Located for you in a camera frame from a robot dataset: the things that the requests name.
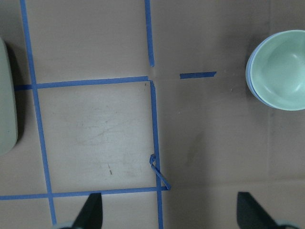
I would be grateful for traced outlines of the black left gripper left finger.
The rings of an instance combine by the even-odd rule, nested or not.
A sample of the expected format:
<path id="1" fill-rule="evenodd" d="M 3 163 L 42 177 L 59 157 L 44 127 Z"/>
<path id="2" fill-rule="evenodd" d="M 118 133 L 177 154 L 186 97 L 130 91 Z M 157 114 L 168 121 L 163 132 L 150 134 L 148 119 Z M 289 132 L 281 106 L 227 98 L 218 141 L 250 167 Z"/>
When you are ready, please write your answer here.
<path id="1" fill-rule="evenodd" d="M 102 195 L 92 193 L 75 219 L 73 229 L 101 229 L 103 220 Z"/>

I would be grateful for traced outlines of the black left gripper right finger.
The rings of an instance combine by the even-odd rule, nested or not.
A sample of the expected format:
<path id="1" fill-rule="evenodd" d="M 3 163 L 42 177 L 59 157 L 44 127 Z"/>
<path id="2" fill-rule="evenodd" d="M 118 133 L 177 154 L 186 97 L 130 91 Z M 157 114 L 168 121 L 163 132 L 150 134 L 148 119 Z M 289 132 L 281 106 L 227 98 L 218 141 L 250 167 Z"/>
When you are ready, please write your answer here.
<path id="1" fill-rule="evenodd" d="M 240 229 L 278 229 L 278 224 L 249 192 L 237 194 L 237 224 Z"/>

